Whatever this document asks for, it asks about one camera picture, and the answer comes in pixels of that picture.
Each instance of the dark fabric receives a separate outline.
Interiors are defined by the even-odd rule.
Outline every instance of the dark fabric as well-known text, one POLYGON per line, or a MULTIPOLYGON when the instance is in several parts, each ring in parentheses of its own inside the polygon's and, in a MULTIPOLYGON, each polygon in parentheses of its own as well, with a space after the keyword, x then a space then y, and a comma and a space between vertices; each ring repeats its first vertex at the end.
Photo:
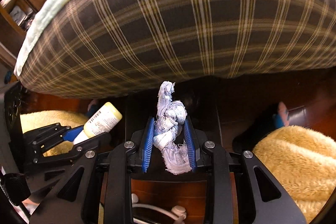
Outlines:
POLYGON ((232 148, 235 153, 252 151, 258 142, 277 129, 274 125, 274 115, 278 114, 278 105, 270 105, 256 118, 253 125, 233 139, 232 148))
POLYGON ((335 65, 336 0, 70 0, 20 80, 99 98, 204 75, 335 65))

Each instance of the fluffy yellow blanket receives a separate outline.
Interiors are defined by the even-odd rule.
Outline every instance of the fluffy yellow blanket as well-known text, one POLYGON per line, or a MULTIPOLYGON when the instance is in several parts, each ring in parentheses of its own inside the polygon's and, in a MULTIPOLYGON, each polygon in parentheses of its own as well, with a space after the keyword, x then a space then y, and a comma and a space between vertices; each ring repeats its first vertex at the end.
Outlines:
POLYGON ((294 199, 309 223, 336 186, 336 143, 322 133, 290 126, 261 140, 253 152, 294 199))

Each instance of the metal screw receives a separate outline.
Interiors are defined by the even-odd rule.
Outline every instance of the metal screw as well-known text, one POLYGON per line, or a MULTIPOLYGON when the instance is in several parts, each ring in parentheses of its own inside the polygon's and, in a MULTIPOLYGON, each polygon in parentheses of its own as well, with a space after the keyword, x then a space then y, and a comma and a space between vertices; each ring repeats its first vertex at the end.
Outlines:
POLYGON ((204 145, 205 145, 206 148, 214 148, 215 147, 215 143, 212 142, 212 141, 206 141, 204 145))
POLYGON ((127 141, 124 143, 125 148, 132 148, 134 146, 134 143, 132 141, 127 141))
POLYGON ((244 157, 250 159, 253 157, 253 153, 251 151, 246 150, 244 151, 244 157))
POLYGON ((85 156, 87 157, 87 158, 93 158, 94 156, 95 156, 95 152, 94 151, 92 151, 92 150, 90 150, 90 151, 87 151, 86 153, 85 153, 85 156))

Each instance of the wooden floor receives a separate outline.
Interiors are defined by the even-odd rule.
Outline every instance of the wooden floor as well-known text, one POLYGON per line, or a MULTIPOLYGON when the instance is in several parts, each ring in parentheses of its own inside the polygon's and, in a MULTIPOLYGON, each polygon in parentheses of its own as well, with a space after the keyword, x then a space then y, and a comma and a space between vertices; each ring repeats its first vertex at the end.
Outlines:
MULTIPOLYGON (((336 139, 336 70, 328 69, 221 80, 217 107, 222 146, 232 150, 233 138, 245 131, 268 105, 280 101, 287 105, 293 119, 300 117, 305 126, 336 139)), ((85 113, 89 102, 32 93, 26 102, 26 112, 59 109, 85 113)), ((188 213, 186 224, 203 223, 205 181, 162 183, 133 180, 132 192, 139 196, 141 203, 167 210, 174 205, 185 207, 188 213)), ((155 217, 163 224, 171 223, 160 214, 155 217)))

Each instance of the white rag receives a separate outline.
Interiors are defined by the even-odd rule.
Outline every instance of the white rag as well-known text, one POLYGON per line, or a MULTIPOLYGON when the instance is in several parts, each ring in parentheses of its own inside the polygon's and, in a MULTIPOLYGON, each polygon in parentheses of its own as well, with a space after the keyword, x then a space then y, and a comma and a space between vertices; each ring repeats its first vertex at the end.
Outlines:
POLYGON ((165 81, 159 90, 157 102, 157 121, 154 127, 153 144, 162 152, 167 171, 174 175, 191 170, 186 144, 176 145, 176 137, 182 131, 187 111, 181 101, 173 101, 171 94, 174 84, 165 81))

